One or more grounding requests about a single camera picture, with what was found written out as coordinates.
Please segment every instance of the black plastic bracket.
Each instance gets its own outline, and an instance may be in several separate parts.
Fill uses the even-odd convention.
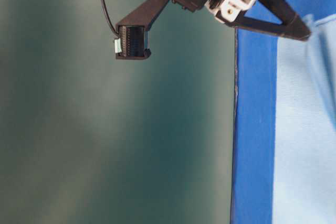
[[[143,60],[151,55],[147,34],[168,2],[147,0],[116,24],[122,49],[117,59]]]
[[[300,16],[290,7],[286,0],[259,1],[278,17],[282,21],[282,24],[245,17],[246,12],[240,13],[234,22],[225,20],[220,12],[217,13],[216,17],[223,20],[225,24],[230,27],[237,27],[296,40],[308,40],[311,34],[309,28],[301,20]]]

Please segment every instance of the green panel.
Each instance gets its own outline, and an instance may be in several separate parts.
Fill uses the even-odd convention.
[[[148,60],[112,39],[99,0],[0,0],[0,223],[229,223],[234,31],[169,3]]]

